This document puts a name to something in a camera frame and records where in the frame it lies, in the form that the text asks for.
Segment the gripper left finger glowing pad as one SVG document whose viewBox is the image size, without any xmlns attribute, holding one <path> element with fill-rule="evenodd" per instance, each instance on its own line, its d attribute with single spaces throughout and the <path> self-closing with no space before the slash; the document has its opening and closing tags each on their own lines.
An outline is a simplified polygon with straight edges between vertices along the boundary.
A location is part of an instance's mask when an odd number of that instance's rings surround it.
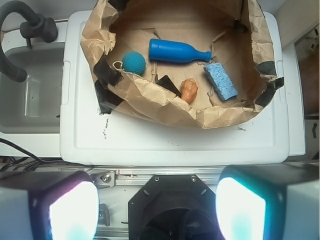
<svg viewBox="0 0 320 240">
<path fill-rule="evenodd" d="M 3 171 L 2 240 L 92 240 L 99 194 L 84 171 Z"/>
</svg>

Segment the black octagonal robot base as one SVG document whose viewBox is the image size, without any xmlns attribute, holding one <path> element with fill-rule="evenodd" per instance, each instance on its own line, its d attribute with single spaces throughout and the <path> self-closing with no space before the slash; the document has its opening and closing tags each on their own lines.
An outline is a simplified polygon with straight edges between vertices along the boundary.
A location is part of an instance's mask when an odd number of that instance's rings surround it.
<svg viewBox="0 0 320 240">
<path fill-rule="evenodd" d="M 131 240 L 222 240 L 216 194 L 195 174 L 154 175 L 128 201 Z"/>
</svg>

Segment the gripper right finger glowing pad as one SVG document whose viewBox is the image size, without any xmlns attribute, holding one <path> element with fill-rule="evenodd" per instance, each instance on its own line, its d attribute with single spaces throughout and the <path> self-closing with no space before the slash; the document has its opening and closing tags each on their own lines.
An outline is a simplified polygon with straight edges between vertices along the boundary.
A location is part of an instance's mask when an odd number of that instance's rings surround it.
<svg viewBox="0 0 320 240">
<path fill-rule="evenodd" d="M 216 187 L 215 208 L 227 240 L 318 240 L 320 168 L 228 165 Z"/>
</svg>

